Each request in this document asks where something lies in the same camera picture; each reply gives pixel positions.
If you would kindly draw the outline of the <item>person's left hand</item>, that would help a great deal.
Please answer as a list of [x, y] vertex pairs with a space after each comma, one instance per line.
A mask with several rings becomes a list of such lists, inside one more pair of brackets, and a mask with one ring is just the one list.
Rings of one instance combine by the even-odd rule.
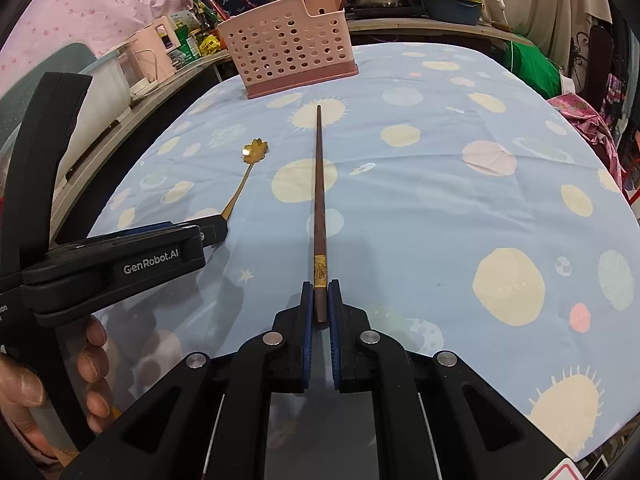
[[[94, 316], [89, 318], [87, 343], [78, 354], [77, 369], [86, 383], [88, 425], [99, 434], [114, 422], [113, 396], [106, 381], [110, 364], [103, 347], [107, 343], [105, 328]], [[1, 355], [1, 411], [18, 442], [35, 456], [46, 462], [54, 460], [53, 448], [30, 414], [31, 408], [40, 408], [46, 393], [40, 379], [31, 371], [15, 363], [6, 354]]]

